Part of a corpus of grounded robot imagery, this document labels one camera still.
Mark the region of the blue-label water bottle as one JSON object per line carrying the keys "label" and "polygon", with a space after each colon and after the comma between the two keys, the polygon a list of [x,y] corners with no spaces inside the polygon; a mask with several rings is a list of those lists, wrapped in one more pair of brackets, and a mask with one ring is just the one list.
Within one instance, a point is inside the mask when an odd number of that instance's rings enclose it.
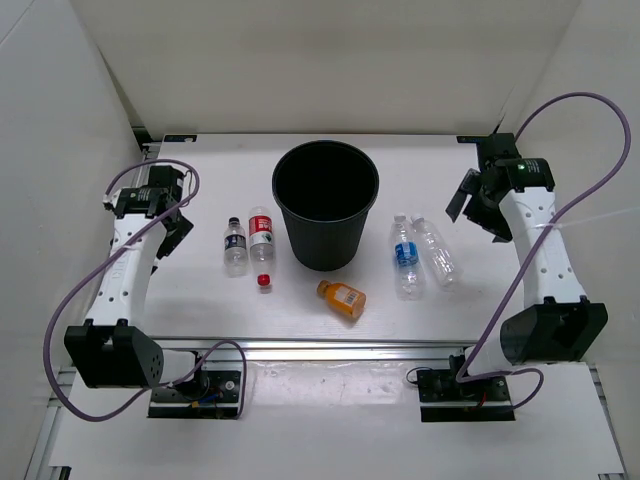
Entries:
{"label": "blue-label water bottle", "polygon": [[401,300],[419,300],[425,288],[417,245],[403,213],[394,215],[390,230],[397,295]]}

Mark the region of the red-label clear bottle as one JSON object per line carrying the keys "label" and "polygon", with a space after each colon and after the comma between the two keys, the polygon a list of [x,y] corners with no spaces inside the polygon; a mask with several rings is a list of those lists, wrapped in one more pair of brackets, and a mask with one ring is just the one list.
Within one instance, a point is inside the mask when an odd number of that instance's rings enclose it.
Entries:
{"label": "red-label clear bottle", "polygon": [[257,206],[249,212],[249,251],[256,262],[271,261],[274,256],[274,234],[271,213]]}

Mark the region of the clear unlabelled water bottle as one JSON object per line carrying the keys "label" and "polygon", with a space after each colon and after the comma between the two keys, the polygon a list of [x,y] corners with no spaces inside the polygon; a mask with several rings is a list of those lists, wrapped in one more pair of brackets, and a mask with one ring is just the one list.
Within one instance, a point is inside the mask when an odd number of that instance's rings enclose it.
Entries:
{"label": "clear unlabelled water bottle", "polygon": [[435,280],[443,288],[457,284],[462,274],[461,267],[438,228],[419,214],[411,216],[411,227],[421,259]]}

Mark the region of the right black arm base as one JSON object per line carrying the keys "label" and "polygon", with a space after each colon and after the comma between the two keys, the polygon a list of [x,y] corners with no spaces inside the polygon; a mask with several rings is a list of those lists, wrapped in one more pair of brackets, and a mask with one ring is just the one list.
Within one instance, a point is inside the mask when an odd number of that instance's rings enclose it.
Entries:
{"label": "right black arm base", "polygon": [[418,390],[422,423],[511,422],[515,420],[504,376],[460,384],[456,374],[464,357],[450,355],[449,366],[419,366],[405,380]]}

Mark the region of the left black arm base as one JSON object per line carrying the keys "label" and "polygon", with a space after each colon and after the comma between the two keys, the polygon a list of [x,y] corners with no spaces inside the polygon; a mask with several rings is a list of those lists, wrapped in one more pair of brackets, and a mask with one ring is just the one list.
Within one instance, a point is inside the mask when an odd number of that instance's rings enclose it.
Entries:
{"label": "left black arm base", "polygon": [[193,377],[150,395],[149,419],[237,420],[245,399],[245,364],[207,360]]}

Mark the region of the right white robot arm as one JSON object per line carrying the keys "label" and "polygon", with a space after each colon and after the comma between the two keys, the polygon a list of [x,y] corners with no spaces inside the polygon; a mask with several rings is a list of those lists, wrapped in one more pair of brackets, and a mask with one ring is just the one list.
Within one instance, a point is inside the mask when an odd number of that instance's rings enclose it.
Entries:
{"label": "right white robot arm", "polygon": [[522,311],[496,313],[463,366],[449,375],[460,399],[480,393],[485,378],[519,365],[578,362],[608,321],[606,307],[592,302],[572,268],[556,212],[555,182],[544,159],[482,160],[470,170],[446,209],[514,244],[520,264],[515,285],[523,290]]}

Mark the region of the small dark-label water bottle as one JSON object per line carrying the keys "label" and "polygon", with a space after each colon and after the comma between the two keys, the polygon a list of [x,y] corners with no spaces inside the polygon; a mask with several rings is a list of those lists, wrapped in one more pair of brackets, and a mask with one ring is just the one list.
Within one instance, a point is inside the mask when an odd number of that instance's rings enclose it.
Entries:
{"label": "small dark-label water bottle", "polygon": [[230,217],[224,232],[224,265],[230,277],[243,276],[248,268],[247,240],[238,217]]}

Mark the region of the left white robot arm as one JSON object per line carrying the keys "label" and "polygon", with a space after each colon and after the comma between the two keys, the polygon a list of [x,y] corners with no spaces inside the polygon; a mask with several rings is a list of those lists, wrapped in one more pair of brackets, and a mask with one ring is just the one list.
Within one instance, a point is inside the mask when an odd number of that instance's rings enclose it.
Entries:
{"label": "left white robot arm", "polygon": [[64,345],[90,388],[157,387],[164,356],[143,332],[151,276],[193,228],[182,215],[185,174],[160,165],[138,187],[107,192],[104,208],[114,215],[110,254],[92,306],[80,326],[69,326]]}

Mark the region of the orange juice bottle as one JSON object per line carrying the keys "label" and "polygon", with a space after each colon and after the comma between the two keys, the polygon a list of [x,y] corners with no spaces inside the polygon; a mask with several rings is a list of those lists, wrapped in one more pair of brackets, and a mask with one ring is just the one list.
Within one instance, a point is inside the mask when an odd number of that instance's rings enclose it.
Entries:
{"label": "orange juice bottle", "polygon": [[322,280],[316,292],[330,308],[351,320],[358,320],[364,311],[366,295],[347,284]]}

